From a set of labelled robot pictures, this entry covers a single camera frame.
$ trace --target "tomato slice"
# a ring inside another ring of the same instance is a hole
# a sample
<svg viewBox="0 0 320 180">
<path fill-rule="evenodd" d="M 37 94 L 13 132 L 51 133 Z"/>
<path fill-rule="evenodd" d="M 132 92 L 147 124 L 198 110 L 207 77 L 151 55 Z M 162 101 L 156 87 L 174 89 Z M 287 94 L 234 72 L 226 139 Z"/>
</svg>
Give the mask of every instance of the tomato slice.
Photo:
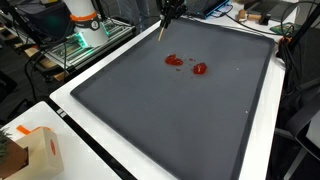
<svg viewBox="0 0 320 180">
<path fill-rule="evenodd" d="M 173 65 L 173 66 L 181 66 L 183 64 L 183 61 L 176 57 L 176 54 L 171 54 L 164 60 L 167 64 Z"/>
<path fill-rule="evenodd" d="M 204 74 L 207 71 L 207 65 L 205 63 L 199 63 L 193 66 L 193 73 L 194 74 Z"/>
</svg>

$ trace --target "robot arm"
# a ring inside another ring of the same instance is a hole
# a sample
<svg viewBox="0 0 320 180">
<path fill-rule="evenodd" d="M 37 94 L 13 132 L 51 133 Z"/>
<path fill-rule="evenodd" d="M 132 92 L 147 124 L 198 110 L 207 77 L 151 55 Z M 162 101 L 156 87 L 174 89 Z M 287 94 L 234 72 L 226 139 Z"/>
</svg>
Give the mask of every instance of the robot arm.
<svg viewBox="0 0 320 180">
<path fill-rule="evenodd" d="M 160 11 L 160 27 L 161 32 L 158 41 L 161 40 L 161 36 L 164 29 L 167 29 L 172 19 L 178 19 L 182 14 L 186 13 L 188 8 L 185 0 L 156 0 L 158 10 Z"/>
<path fill-rule="evenodd" d="M 75 32 L 82 47 L 97 47 L 109 40 L 108 32 L 100 22 L 91 0 L 64 0 L 75 23 Z"/>
</svg>

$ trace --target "white table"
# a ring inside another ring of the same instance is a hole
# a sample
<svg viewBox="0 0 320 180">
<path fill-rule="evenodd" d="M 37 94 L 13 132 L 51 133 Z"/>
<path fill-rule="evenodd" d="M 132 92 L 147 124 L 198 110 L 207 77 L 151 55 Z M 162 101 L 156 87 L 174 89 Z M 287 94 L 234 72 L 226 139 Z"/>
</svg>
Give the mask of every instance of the white table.
<svg viewBox="0 0 320 180">
<path fill-rule="evenodd" d="M 17 140 L 24 135 L 16 130 L 22 125 L 29 130 L 47 126 L 57 134 L 64 171 L 54 180 L 87 180 L 121 178 L 45 103 L 40 102 L 8 123 L 11 138 Z"/>
<path fill-rule="evenodd" d="M 234 8 L 229 15 L 235 17 L 242 7 L 238 4 L 233 5 Z M 287 18 L 287 21 L 294 22 L 295 14 L 296 11 L 294 11 Z M 227 17 L 218 19 L 209 18 L 203 22 L 242 28 L 241 25 L 238 25 Z M 246 25 L 259 30 L 271 32 L 269 31 L 269 28 L 271 26 L 278 25 L 278 23 L 271 21 L 269 26 L 260 26 L 255 22 L 247 22 Z M 70 92 L 76 86 L 109 64 L 111 61 L 113 61 L 115 58 L 124 53 L 158 27 L 159 23 L 156 23 L 142 34 L 132 39 L 130 42 L 123 45 L 112 54 L 105 57 L 97 64 L 50 95 L 50 98 L 55 103 L 57 103 L 71 118 L 73 118 L 82 128 L 84 128 L 97 142 L 101 144 L 101 146 L 103 146 L 139 180 L 175 179 L 175 177 L 153 162 L 149 157 L 131 145 L 111 127 L 106 125 L 102 120 L 78 103 L 70 95 Z M 279 37 L 271 36 L 271 38 L 278 40 Z M 240 179 L 242 180 L 265 179 L 284 73 L 285 71 L 282 61 L 276 59 L 276 57 L 273 55 L 265 76 L 261 96 L 248 141 L 248 146 L 245 152 L 244 162 L 240 174 Z"/>
</svg>

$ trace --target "black mat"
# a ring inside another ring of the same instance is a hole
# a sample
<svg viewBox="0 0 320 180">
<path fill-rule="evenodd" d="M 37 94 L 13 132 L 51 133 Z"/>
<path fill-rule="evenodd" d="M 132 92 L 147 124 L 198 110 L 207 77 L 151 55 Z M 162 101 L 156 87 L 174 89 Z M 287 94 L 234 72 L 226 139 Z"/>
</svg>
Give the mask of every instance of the black mat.
<svg viewBox="0 0 320 180">
<path fill-rule="evenodd" d="M 237 179 L 273 40 L 184 19 L 158 35 L 71 94 L 177 178 Z M 164 63 L 172 53 L 183 66 Z"/>
</svg>

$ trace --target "cable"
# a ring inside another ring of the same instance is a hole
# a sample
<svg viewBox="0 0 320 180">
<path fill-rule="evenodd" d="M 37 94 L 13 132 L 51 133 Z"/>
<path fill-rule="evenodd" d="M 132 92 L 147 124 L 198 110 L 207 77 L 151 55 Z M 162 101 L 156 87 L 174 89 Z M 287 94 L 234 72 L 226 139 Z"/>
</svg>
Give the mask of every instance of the cable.
<svg viewBox="0 0 320 180">
<path fill-rule="evenodd" d="M 293 59 L 292 52 L 290 51 L 288 47 L 288 41 L 287 39 L 291 37 L 291 35 L 294 32 L 294 25 L 291 25 L 288 30 L 284 30 L 283 21 L 284 16 L 286 12 L 292 8 L 293 6 L 299 5 L 299 4 L 312 4 L 312 5 L 318 5 L 318 3 L 315 2 L 308 2 L 308 1 L 302 1 L 293 3 L 292 5 L 288 6 L 287 9 L 284 11 L 284 13 L 281 16 L 281 34 L 283 39 L 279 43 L 279 53 L 282 58 L 282 60 L 285 63 L 286 66 L 286 72 L 285 72 L 285 81 L 286 81 L 286 87 L 284 87 L 285 95 L 292 94 L 302 80 L 302 55 L 301 55 L 301 47 L 300 48 L 300 62 L 299 65 L 296 64 L 296 62 Z M 310 16 L 310 12 L 312 10 L 313 6 L 310 8 L 308 17 Z"/>
<path fill-rule="evenodd" d="M 17 33 L 17 36 L 18 36 L 18 38 L 20 39 L 20 41 L 23 42 L 22 39 L 21 39 L 21 37 L 20 37 L 19 31 L 18 31 L 18 29 L 17 29 L 16 23 L 14 22 L 14 19 L 12 20 L 12 26 L 14 27 L 14 29 L 15 29 L 15 31 L 16 31 L 16 33 Z"/>
<path fill-rule="evenodd" d="M 26 44 L 28 44 L 28 42 L 29 42 L 29 35 L 27 36 Z"/>
<path fill-rule="evenodd" d="M 28 68 L 28 64 L 31 62 L 32 58 L 33 58 L 33 56 L 31 56 L 31 57 L 28 59 L 28 61 L 26 62 L 26 64 L 24 65 L 24 73 L 25 73 L 25 75 L 27 76 L 27 79 L 28 79 L 28 81 L 29 81 L 29 83 L 30 83 L 30 85 L 31 85 L 31 91 L 32 91 L 33 99 L 35 100 L 35 102 L 38 102 L 38 99 L 37 99 L 37 96 L 36 96 L 36 92 L 35 92 L 35 87 L 34 87 L 34 85 L 33 85 L 33 82 L 32 82 L 32 80 L 31 80 L 29 74 L 28 74 L 28 69 L 27 69 L 27 68 Z"/>
<path fill-rule="evenodd" d="M 309 18 L 310 14 L 311 14 L 311 10 L 312 10 L 313 5 L 314 5 L 313 3 L 316 3 L 316 0 L 313 0 L 312 5 L 311 5 L 311 7 L 310 7 L 310 9 L 309 9 L 309 12 L 308 12 L 307 18 Z"/>
<path fill-rule="evenodd" d="M 31 5 L 31 4 L 39 4 L 39 5 L 42 5 L 42 4 L 40 4 L 39 2 L 37 2 L 37 3 L 31 3 L 31 2 L 28 2 L 28 3 L 19 3 L 19 4 L 17 4 L 18 6 L 21 6 L 21 5 Z"/>
<path fill-rule="evenodd" d="M 110 10 L 109 10 L 109 5 L 108 5 L 108 3 L 105 2 L 105 1 L 102 1 L 102 2 L 107 6 L 107 15 L 108 15 L 108 18 L 110 19 L 110 21 L 112 22 L 112 24 L 113 24 L 114 26 L 132 27 L 132 26 L 124 25 L 124 24 L 117 24 L 117 23 L 115 23 L 115 22 L 112 20 L 112 17 L 111 17 L 111 15 L 110 15 Z M 148 19 L 150 19 L 150 18 L 154 18 L 154 17 L 160 18 L 160 16 L 149 16 L 148 18 L 140 21 L 138 24 L 135 24 L 135 26 L 138 26 L 138 25 L 140 25 L 141 23 L 143 23 L 144 21 L 146 21 L 146 20 L 148 20 Z"/>
<path fill-rule="evenodd" d="M 201 22 L 201 21 L 195 19 L 195 18 L 192 17 L 192 16 L 187 16 L 187 18 L 190 19 L 190 20 L 193 20 L 193 21 Z M 251 31 L 251 30 L 243 29 L 243 28 L 239 28 L 239 27 L 225 26 L 225 25 L 215 25 L 215 26 L 220 26 L 220 27 L 228 28 L 228 29 L 241 30 L 241 31 L 250 32 L 250 33 L 253 33 L 253 34 L 256 34 L 256 35 L 260 35 L 260 36 L 267 37 L 266 35 L 264 35 L 264 34 L 262 34 L 262 33 L 259 33 L 259 32 L 257 32 L 257 31 Z"/>
<path fill-rule="evenodd" d="M 309 1 L 301 1 L 301 2 L 296 2 L 296 3 L 293 3 L 291 4 L 290 6 L 288 6 L 285 11 L 283 12 L 282 16 L 281 16 L 281 21 L 280 21 L 280 27 L 281 27 L 281 33 L 282 33 L 282 36 L 283 37 L 289 37 L 286 35 L 286 33 L 284 33 L 284 29 L 283 29 L 283 21 L 284 21 L 284 16 L 286 14 L 286 12 L 292 8 L 293 6 L 297 6 L 299 4 L 315 4 L 315 5 L 318 5 L 318 3 L 314 3 L 314 2 L 309 2 Z"/>
<path fill-rule="evenodd" d="M 238 22 L 237 20 L 233 19 L 233 18 L 232 18 L 232 17 L 230 17 L 228 14 L 226 14 L 226 16 L 227 16 L 229 19 L 233 20 L 234 22 L 236 22 L 236 23 L 240 24 L 241 26 L 243 26 L 243 27 L 245 27 L 245 28 L 248 28 L 248 29 L 250 29 L 250 30 L 252 30 L 252 31 L 257 31 L 257 32 L 259 32 L 259 33 L 263 33 L 263 34 L 269 34 L 269 35 L 275 35 L 275 36 L 282 36 L 281 34 L 275 34 L 275 33 L 270 33 L 270 32 L 264 32 L 264 31 L 260 31 L 260 30 L 258 30 L 258 29 L 251 28 L 251 27 L 246 26 L 246 25 L 244 25 L 244 24 L 242 24 L 242 23 Z"/>
<path fill-rule="evenodd" d="M 320 24 L 320 21 L 314 26 L 314 28 L 316 28 L 319 24 Z"/>
<path fill-rule="evenodd" d="M 60 44 L 62 42 L 65 41 L 66 37 L 68 36 L 69 34 L 69 31 L 71 30 L 72 28 L 72 23 L 71 21 L 68 22 L 68 25 L 67 25 L 67 29 L 66 29 L 66 32 L 63 34 L 62 38 L 56 40 L 56 41 L 53 41 L 53 42 L 46 42 L 47 44 Z"/>
<path fill-rule="evenodd" d="M 31 85 L 32 85 L 37 91 L 39 91 L 39 92 L 42 93 L 42 94 L 46 94 L 46 92 L 43 92 L 42 90 L 40 90 L 40 89 L 35 85 L 34 79 L 33 79 L 33 71 L 34 71 L 35 66 L 37 65 L 37 63 L 39 63 L 39 61 L 42 60 L 42 57 L 43 57 L 47 52 L 48 52 L 48 50 L 47 50 L 47 51 L 44 51 L 44 52 L 34 61 L 33 65 L 32 65 L 32 68 L 31 68 L 31 71 L 30 71 L 30 79 L 31 79 L 31 83 L 32 83 Z"/>
<path fill-rule="evenodd" d="M 220 10 L 215 10 L 215 12 L 220 12 L 221 14 L 219 16 L 214 16 L 213 14 L 211 15 L 211 17 L 214 17 L 214 18 L 221 18 L 223 16 L 225 16 L 226 14 L 228 14 L 232 9 L 233 9 L 233 5 L 232 4 L 227 4 L 225 5 L 224 7 L 231 7 L 229 10 L 227 11 L 220 11 Z"/>
</svg>

